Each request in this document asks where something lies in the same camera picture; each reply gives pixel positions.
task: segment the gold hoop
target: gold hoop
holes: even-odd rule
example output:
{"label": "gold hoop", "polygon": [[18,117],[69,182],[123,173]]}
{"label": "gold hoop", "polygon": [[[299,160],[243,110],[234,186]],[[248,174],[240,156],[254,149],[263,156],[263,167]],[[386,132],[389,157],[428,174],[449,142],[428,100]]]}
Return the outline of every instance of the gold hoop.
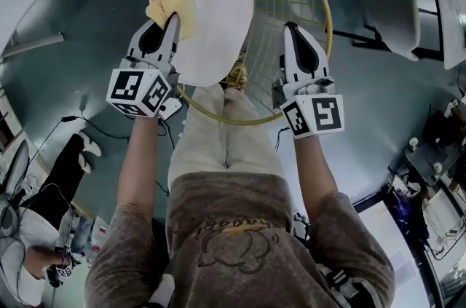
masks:
{"label": "gold hoop", "polygon": [[[325,12],[325,28],[326,28],[326,33],[327,33],[327,42],[326,42],[326,48],[325,48],[325,53],[327,55],[327,58],[330,58],[331,54],[331,48],[333,44],[333,24],[332,24],[332,17],[331,17],[331,12],[330,12],[330,7],[328,5],[327,0],[321,0],[323,3],[323,9]],[[282,113],[277,113],[274,115],[271,115],[270,117],[267,118],[262,118],[262,119],[257,119],[257,120],[233,120],[233,119],[225,119],[223,117],[219,117],[218,115],[215,115],[214,113],[211,113],[210,111],[206,110],[203,108],[201,105],[193,101],[182,89],[181,87],[177,87],[179,93],[181,96],[188,102],[189,105],[193,106],[196,110],[200,111],[204,115],[207,115],[208,117],[211,117],[215,120],[218,120],[219,122],[231,124],[231,125],[261,125],[267,122],[271,122],[273,120],[276,120],[282,116]]]}

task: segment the beige pants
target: beige pants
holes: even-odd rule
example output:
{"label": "beige pants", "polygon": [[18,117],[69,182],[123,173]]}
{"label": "beige pants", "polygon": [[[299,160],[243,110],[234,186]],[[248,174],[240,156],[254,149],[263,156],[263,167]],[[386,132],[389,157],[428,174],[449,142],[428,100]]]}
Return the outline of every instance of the beige pants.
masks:
{"label": "beige pants", "polygon": [[[233,88],[198,87],[193,100],[227,119],[258,119],[248,97]],[[168,185],[187,173],[223,171],[283,177],[280,158],[262,127],[224,124],[189,107],[183,135],[171,158]]]}

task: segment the gray floor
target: gray floor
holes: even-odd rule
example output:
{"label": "gray floor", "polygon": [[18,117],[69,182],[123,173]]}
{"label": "gray floor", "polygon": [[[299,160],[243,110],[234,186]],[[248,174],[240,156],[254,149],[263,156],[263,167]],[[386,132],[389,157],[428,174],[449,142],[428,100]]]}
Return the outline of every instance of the gray floor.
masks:
{"label": "gray floor", "polygon": [[[66,41],[9,58],[1,83],[18,118],[31,139],[40,144],[61,117],[84,115],[106,132],[125,136],[131,121],[107,106],[106,90],[111,70],[126,53],[130,37],[146,20],[148,0],[38,0],[18,27],[22,40],[38,39],[62,31]],[[329,0],[335,29],[362,33],[363,0]],[[420,0],[433,9],[433,0]],[[423,44],[435,48],[438,35],[431,17],[423,17]],[[380,187],[387,166],[427,118],[430,105],[441,107],[458,96],[458,68],[445,71],[442,63],[410,63],[387,52],[357,50],[350,41],[335,38],[331,72],[344,95],[347,129],[323,138],[329,164],[339,187],[358,200]],[[465,85],[461,75],[460,84]],[[175,140],[182,131],[186,110],[170,119]],[[267,125],[272,139],[283,121]],[[83,121],[59,126],[42,154],[52,164],[69,135],[84,127]],[[102,146],[104,156],[89,157],[94,167],[78,189],[77,199],[107,221],[113,213],[119,169],[126,141],[112,140],[88,127]],[[298,197],[291,139],[280,155],[293,193]],[[159,138],[158,181],[167,185],[171,148]],[[296,205],[301,207],[299,199]],[[163,218],[167,197],[158,191],[156,217]]]}

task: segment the wire basket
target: wire basket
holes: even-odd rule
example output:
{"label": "wire basket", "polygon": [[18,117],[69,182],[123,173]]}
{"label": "wire basket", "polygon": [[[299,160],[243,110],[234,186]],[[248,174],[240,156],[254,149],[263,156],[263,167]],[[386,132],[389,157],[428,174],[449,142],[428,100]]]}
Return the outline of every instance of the wire basket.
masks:
{"label": "wire basket", "polygon": [[256,99],[269,116],[257,120],[231,120],[210,113],[195,103],[178,87],[190,105],[221,122],[235,125],[259,125],[281,116],[272,105],[272,83],[281,76],[279,42],[283,25],[292,21],[309,31],[319,42],[327,58],[331,54],[332,21],[327,0],[254,0],[254,15],[248,35],[238,56],[248,71],[245,92]]}

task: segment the chair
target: chair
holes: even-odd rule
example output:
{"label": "chair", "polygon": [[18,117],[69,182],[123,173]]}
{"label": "chair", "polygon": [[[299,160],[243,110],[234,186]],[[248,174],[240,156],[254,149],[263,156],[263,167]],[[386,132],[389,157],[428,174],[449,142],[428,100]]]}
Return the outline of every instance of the chair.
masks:
{"label": "chair", "polygon": [[0,236],[9,237],[17,228],[16,208],[13,208],[8,196],[13,197],[23,181],[29,165],[28,143],[24,140],[9,165],[7,174],[0,185]]}
{"label": "chair", "polygon": [[421,40],[417,0],[367,0],[368,13],[375,29],[388,48],[409,60]]}

